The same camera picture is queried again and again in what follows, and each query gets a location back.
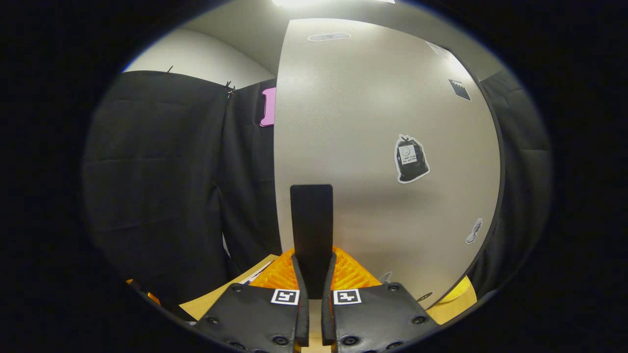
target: ceiling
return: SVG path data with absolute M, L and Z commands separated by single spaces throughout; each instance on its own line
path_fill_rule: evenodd
M 414 4 L 336 0 L 298 8 L 271 0 L 232 0 L 183 25 L 214 37 L 277 75 L 284 34 L 291 19 L 342 18 L 399 30 L 451 50 L 480 80 L 503 66 L 493 54 L 444 19 Z

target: pink object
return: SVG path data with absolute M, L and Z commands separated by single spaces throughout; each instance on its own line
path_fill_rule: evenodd
M 266 105 L 264 106 L 264 119 L 259 122 L 259 125 L 274 125 L 274 100 L 277 94 L 277 87 L 265 89 L 262 94 L 266 96 Z

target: orange mesh object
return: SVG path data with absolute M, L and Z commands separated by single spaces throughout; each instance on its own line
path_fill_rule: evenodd
M 276 258 L 268 267 L 257 276 L 249 286 L 274 288 L 282 290 L 297 290 L 295 268 L 292 265 L 294 249 L 290 249 Z
M 336 253 L 336 267 L 333 271 L 332 290 L 350 290 L 379 286 L 381 283 L 360 263 L 344 250 L 333 247 Z

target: black fabric backdrop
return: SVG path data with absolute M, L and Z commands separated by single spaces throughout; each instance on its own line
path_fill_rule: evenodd
M 497 227 L 469 277 L 497 288 L 538 241 L 551 203 L 543 123 L 514 76 L 481 82 L 502 129 L 506 182 Z M 95 243 L 125 278 L 170 307 L 281 254 L 268 80 L 236 90 L 193 77 L 127 72 L 94 116 L 84 162 Z M 225 237 L 230 256 L 222 246 Z

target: white wall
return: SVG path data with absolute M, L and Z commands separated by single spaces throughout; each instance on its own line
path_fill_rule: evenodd
M 202 33 L 175 30 L 145 50 L 124 71 L 181 73 L 237 89 L 275 78 L 245 54 Z

